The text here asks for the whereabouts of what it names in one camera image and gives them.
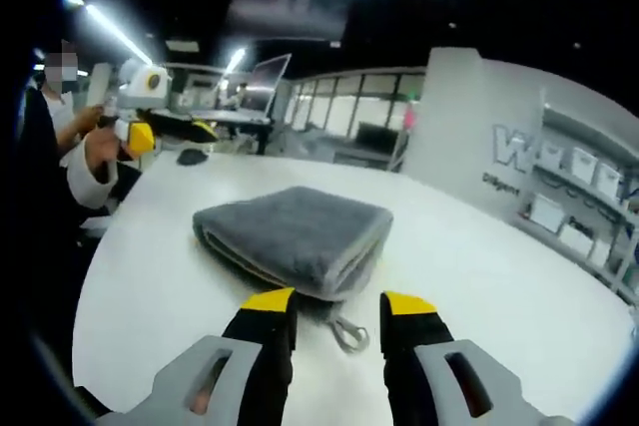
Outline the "person's left hand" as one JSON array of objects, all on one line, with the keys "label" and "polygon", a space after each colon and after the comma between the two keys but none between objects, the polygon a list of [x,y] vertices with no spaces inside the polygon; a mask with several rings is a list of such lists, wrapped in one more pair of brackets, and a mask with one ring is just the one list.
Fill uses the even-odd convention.
[{"label": "person's left hand", "polygon": [[109,165],[117,160],[120,140],[111,127],[97,128],[85,139],[85,160],[95,180],[105,185],[111,180]]}]

